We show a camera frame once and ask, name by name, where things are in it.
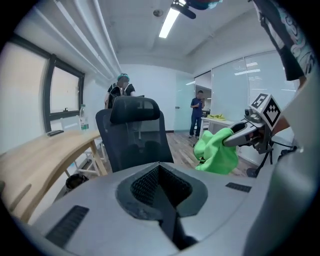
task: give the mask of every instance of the black office chair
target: black office chair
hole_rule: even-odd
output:
[[[95,120],[112,172],[153,162],[173,163],[165,119],[158,104],[145,97],[118,97]]]

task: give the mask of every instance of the curved wooden table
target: curved wooden table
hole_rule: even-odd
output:
[[[107,171],[98,155],[99,131],[46,134],[0,155],[1,193],[8,210],[27,222],[49,188],[85,150],[91,148],[100,175]]]

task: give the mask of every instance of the plastic bottle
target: plastic bottle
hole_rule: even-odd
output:
[[[86,132],[89,130],[88,117],[86,115],[85,107],[86,105],[82,104],[80,109],[80,127],[81,127],[81,131],[83,132]]]

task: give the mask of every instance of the robotic arm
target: robotic arm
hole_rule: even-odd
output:
[[[260,93],[256,100],[244,111],[244,119],[230,128],[234,134],[226,138],[226,147],[253,146],[259,154],[272,151],[269,142],[281,111],[269,93]]]

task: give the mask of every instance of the door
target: door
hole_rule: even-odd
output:
[[[175,89],[174,132],[187,132],[191,126],[192,99],[195,97],[195,79],[192,75],[177,74]]]

